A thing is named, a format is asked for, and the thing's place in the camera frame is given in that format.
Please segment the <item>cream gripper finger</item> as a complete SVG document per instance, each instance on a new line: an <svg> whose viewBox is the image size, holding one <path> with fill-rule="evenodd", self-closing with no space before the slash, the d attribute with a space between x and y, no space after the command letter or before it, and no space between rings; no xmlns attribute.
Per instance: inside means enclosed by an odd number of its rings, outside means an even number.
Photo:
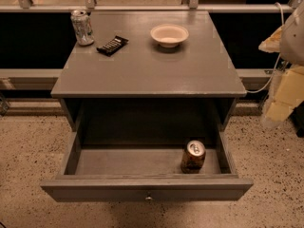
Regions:
<svg viewBox="0 0 304 228"><path fill-rule="evenodd" d="M292 65L277 71L269 88L269 97L262 108L261 123L275 128L288 119L304 102L304 66Z"/></svg>
<svg viewBox="0 0 304 228"><path fill-rule="evenodd" d="M258 49L264 52L280 52L282 27L276 29L266 40L262 41Z"/></svg>

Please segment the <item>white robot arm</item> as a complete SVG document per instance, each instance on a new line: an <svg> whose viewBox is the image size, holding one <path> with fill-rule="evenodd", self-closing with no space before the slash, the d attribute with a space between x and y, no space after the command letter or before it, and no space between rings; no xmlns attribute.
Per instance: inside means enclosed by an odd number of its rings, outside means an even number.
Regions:
<svg viewBox="0 0 304 228"><path fill-rule="evenodd" d="M258 49L278 52L281 59L292 64L284 72L275 72L269 98L262 109L262 124L273 128L283 123L304 102L304 2L281 27L261 42Z"/></svg>

